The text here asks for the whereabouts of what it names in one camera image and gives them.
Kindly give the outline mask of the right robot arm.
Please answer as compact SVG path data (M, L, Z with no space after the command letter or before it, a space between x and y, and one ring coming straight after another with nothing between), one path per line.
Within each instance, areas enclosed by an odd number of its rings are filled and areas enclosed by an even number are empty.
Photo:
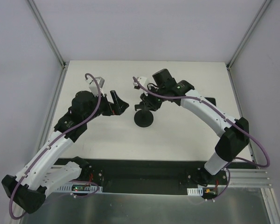
M203 97L192 84L186 80L177 82L167 69L153 74L155 83L150 85L146 77L133 78L136 89L142 89L142 102L135 109L157 111L165 101L194 113L206 123L219 137L215 152L205 163L201 180L212 184L217 173L249 144L249 123L241 117L236 119L217 108Z

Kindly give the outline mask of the black smartphone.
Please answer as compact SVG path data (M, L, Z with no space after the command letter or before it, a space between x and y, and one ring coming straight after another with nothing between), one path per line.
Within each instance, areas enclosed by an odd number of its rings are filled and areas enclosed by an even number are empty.
M212 105L212 106L214 106L214 107L217 106L217 103L216 103L216 99L215 99L215 98L208 98L208 97L206 97L206 98L204 99L204 101L206 102L207 105Z

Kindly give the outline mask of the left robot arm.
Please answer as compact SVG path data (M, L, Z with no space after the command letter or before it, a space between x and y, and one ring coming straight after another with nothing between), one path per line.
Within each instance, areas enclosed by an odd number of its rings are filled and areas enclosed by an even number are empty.
M6 175L1 184L9 197L9 209L13 203L19 205L28 214L36 212L45 199L59 186L77 179L86 181L90 165L76 156L56 174L47 174L61 154L73 145L87 130L87 123L103 115L121 115L129 104L119 98L116 91L110 92L112 102L105 94L94 95L89 91L80 91L72 99L68 111L58 120L54 131L34 158L15 176Z

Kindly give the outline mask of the black phone stand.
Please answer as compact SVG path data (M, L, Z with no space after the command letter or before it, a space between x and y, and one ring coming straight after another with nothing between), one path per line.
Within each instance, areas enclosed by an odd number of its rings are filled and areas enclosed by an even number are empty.
M151 107L145 104L138 104L134 106L135 108L135 115L134 115L134 122L137 126L145 128L152 125L154 121L154 116L151 113Z

